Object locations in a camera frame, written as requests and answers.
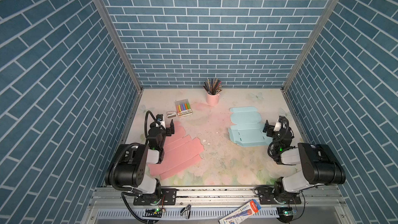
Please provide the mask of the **light blue paper box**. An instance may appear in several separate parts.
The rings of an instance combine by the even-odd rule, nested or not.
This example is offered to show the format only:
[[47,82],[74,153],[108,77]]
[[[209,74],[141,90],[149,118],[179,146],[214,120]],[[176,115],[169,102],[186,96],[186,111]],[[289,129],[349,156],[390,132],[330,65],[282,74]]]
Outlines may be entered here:
[[241,147],[268,146],[272,142],[272,138],[263,132],[265,123],[257,108],[234,107],[230,112],[233,125],[228,132],[231,142]]

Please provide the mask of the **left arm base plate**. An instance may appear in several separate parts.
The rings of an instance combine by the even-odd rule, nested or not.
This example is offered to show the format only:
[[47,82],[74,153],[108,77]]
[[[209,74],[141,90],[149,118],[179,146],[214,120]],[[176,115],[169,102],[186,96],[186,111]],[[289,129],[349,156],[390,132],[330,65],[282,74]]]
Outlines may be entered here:
[[143,194],[135,197],[134,206],[169,206],[175,205],[177,198],[176,188],[161,188],[157,189],[154,194]]

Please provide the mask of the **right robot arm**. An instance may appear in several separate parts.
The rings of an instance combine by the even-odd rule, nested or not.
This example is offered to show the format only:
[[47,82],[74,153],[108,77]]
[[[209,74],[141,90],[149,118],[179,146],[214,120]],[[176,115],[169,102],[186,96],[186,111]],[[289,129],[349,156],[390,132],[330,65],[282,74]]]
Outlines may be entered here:
[[272,138],[267,154],[277,165],[301,166],[301,170],[295,174],[280,177],[274,182],[275,201],[290,202],[304,190],[345,183],[345,170],[328,145],[292,145],[294,133],[286,117],[280,116],[275,125],[267,121],[263,133]]

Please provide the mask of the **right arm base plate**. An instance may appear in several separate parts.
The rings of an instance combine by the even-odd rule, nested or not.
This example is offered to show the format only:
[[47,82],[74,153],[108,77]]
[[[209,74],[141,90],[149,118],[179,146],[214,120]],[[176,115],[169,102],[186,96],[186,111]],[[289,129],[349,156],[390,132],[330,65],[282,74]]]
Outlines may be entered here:
[[253,190],[261,205],[298,205],[302,201],[298,193],[280,192],[271,186],[258,186]]

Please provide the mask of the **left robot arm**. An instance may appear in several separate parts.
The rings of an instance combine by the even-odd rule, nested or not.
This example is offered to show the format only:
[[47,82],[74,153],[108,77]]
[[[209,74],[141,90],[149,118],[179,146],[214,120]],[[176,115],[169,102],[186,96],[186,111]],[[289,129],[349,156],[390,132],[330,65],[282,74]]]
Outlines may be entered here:
[[145,173],[149,164],[161,164],[167,137],[175,134],[174,121],[169,127],[151,123],[146,143],[121,144],[105,174],[105,183],[133,196],[161,197],[159,180]]

